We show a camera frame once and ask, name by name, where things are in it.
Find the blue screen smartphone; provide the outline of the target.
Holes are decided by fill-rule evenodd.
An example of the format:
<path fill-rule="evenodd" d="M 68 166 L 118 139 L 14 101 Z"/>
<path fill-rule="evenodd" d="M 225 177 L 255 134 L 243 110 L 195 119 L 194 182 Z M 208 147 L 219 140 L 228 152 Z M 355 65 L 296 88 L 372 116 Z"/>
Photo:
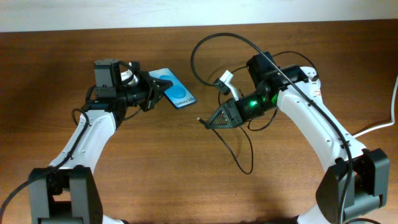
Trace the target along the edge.
<path fill-rule="evenodd" d="M 175 109 L 179 110 L 197 102 L 197 99 L 192 95 L 192 93 L 168 68 L 153 70 L 149 72 L 149 75 L 151 77 L 168 80 L 173 83 L 170 88 L 164 91 L 164 94 Z"/>

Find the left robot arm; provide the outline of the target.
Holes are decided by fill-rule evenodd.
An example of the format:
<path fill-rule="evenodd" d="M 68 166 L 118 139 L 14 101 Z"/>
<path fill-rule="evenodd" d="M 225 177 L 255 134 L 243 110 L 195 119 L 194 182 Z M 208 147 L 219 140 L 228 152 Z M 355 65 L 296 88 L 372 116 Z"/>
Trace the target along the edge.
<path fill-rule="evenodd" d="M 93 173 L 100 155 L 129 107 L 149 111 L 173 83 L 149 75 L 139 62 L 94 62 L 95 86 L 74 120 L 76 130 L 48 168 L 30 173 L 32 223 L 119 223 L 103 213 Z"/>

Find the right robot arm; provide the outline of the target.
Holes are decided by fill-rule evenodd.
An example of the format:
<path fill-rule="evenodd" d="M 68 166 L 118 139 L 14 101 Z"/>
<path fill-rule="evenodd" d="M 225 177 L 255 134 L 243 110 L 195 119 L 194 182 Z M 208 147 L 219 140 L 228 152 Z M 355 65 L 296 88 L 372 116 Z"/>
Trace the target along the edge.
<path fill-rule="evenodd" d="M 291 223 L 354 223 L 387 202 L 390 162 L 382 149 L 370 151 L 351 135 L 323 104 L 320 81 L 313 67 L 279 68 L 269 52 L 253 56 L 249 74 L 256 88 L 240 97 L 229 71 L 215 82 L 233 96 L 204 122 L 207 129 L 237 128 L 267 110 L 277 108 L 299 128 L 313 147 L 325 175 L 316 203 Z"/>

